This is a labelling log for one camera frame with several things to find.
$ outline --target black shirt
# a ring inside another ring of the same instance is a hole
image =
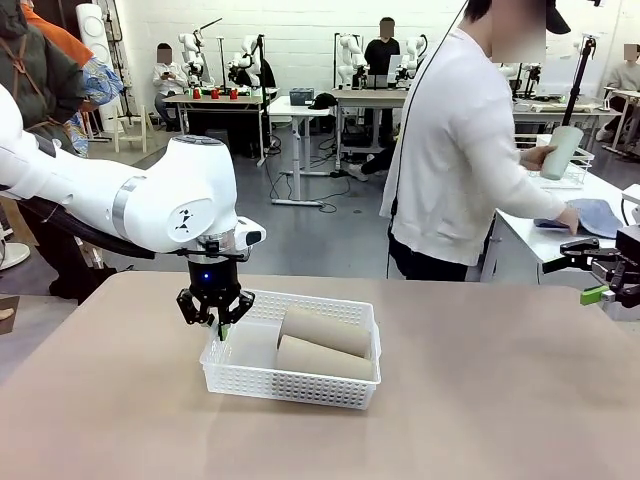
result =
[[[391,55],[400,55],[400,44],[394,39],[387,43],[377,39],[367,46],[364,58],[369,64],[369,75],[386,75],[389,73]]]

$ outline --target gray pants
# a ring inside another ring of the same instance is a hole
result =
[[[167,107],[167,104],[163,102],[165,98],[175,96],[175,92],[169,92],[167,95],[159,93],[156,95],[156,111],[158,115],[166,122],[167,125],[171,125],[175,128],[180,128],[180,120],[178,119],[178,109],[176,107]],[[175,110],[175,118],[169,116],[169,109]]]

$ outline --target wall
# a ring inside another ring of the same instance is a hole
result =
[[[174,48],[174,59],[181,59],[179,33],[218,17],[223,21],[205,30],[204,49],[211,74],[221,80],[216,36],[225,37],[225,60],[229,61],[245,35],[266,35],[267,60],[273,67],[279,86],[287,90],[295,86],[313,86],[317,90],[331,88],[333,72],[333,35],[336,32],[357,33],[369,41],[378,35],[381,17],[396,19],[396,38],[401,44],[407,37],[425,33],[436,45],[462,6],[462,0],[117,0],[125,36],[125,47],[131,65],[136,96],[149,107],[153,105],[151,70],[158,43]],[[608,0],[606,7],[595,8],[586,0],[558,0],[558,8],[572,25],[574,34],[550,35],[551,54],[571,51],[580,33],[604,32],[596,57],[603,62],[615,51],[622,57],[622,44],[638,42],[633,18],[640,18],[637,0]],[[618,13],[625,12],[618,22]]]

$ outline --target white plastic basket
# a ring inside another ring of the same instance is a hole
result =
[[[541,147],[549,145],[551,135],[535,135],[535,134],[518,134],[516,142],[520,145],[526,145],[522,150],[532,147]],[[587,172],[591,169],[595,155],[587,152],[582,148],[578,148],[575,155],[571,158],[571,163],[567,167],[567,171],[560,180],[548,180],[542,178],[539,172],[529,172],[529,176],[540,188],[545,190],[581,190],[584,188],[584,179]]]
[[[202,352],[207,389],[213,393],[315,403],[366,410],[380,384],[380,331],[368,303],[303,297],[252,290],[256,299],[249,313],[233,325],[221,342],[211,329]],[[374,380],[284,372],[275,369],[280,327],[289,306],[298,306],[360,325],[371,332]]]

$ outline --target black pants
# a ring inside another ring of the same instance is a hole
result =
[[[376,172],[383,172],[391,168],[391,162],[393,161],[393,152],[396,149],[396,143],[393,142],[391,147],[385,148],[367,163],[362,166],[362,173],[365,175],[372,175]]]
[[[165,98],[175,96],[175,92],[169,92],[168,95],[163,95],[161,93],[156,95],[156,110],[158,115],[166,122],[167,125],[170,125],[174,128],[180,128],[180,120],[178,119],[178,109],[176,107],[167,107],[167,104],[163,102]],[[176,112],[176,118],[171,118],[169,116],[169,108],[172,108]]]
[[[611,103],[611,108],[613,108],[616,112],[622,113],[622,111],[624,110],[624,104],[625,104],[624,98],[613,97],[610,103]],[[625,123],[627,122],[627,120],[631,118],[632,115],[633,115],[633,105],[629,105],[629,108],[627,108],[627,114],[624,117]],[[607,130],[608,132],[615,132],[618,130],[618,125],[620,125],[620,117],[616,117],[613,120],[611,120],[609,123],[605,125],[604,129]]]
[[[58,272],[65,290],[72,292],[80,303],[86,300],[99,286],[96,276],[87,266],[73,235],[55,225],[43,222],[42,218],[18,203],[25,223],[40,244],[38,252]]]
[[[467,278],[466,265],[445,262],[413,252],[409,247],[398,242],[391,233],[389,233],[389,253],[396,261],[398,270],[407,280],[464,282]]]
[[[364,124],[373,128],[373,109],[367,108],[364,111]],[[380,122],[380,141],[391,141],[393,137],[393,109],[382,110],[382,120]]]

